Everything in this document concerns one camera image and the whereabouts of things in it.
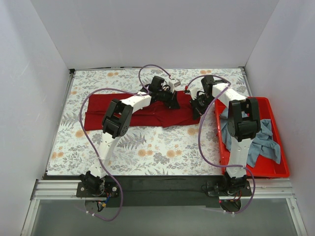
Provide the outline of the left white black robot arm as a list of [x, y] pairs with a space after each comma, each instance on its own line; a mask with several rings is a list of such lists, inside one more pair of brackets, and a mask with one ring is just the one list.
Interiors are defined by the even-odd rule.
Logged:
[[93, 147], [97, 161], [93, 163], [86, 174], [80, 175], [86, 190], [94, 196], [101, 196], [105, 190], [105, 179], [109, 172], [105, 165], [113, 154], [119, 139], [126, 134], [130, 126], [132, 114], [138, 110], [160, 101], [169, 109], [179, 109], [177, 91], [181, 84], [179, 80], [170, 80], [166, 85], [164, 79], [154, 76], [151, 83], [144, 85], [138, 93], [131, 93], [131, 97], [118, 100], [113, 99], [103, 117], [102, 142], [99, 148]]

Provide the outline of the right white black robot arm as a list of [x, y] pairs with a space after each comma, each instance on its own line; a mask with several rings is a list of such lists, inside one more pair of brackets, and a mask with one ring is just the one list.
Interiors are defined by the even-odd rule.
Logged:
[[246, 186], [249, 149], [261, 129], [258, 101], [239, 94], [230, 87], [230, 81], [217, 75], [201, 76], [201, 83], [202, 95], [189, 86], [185, 87], [185, 92], [191, 95], [193, 117], [204, 119], [216, 100], [228, 109], [227, 129], [231, 136], [231, 150], [228, 164], [222, 166], [225, 172], [217, 190], [237, 193]]

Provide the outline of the red t-shirt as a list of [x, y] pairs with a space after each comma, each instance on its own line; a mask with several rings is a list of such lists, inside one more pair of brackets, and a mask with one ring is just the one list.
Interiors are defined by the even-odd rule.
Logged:
[[[131, 97], [126, 93], [93, 94], [89, 98], [88, 108], [85, 112], [84, 128], [87, 131], [101, 130], [102, 120], [112, 99], [119, 100]], [[200, 122], [200, 118], [193, 119], [190, 96], [183, 91], [177, 93], [180, 109], [169, 109], [162, 102], [138, 110], [133, 113], [130, 126], [158, 126], [170, 127], [175, 125], [193, 125]]]

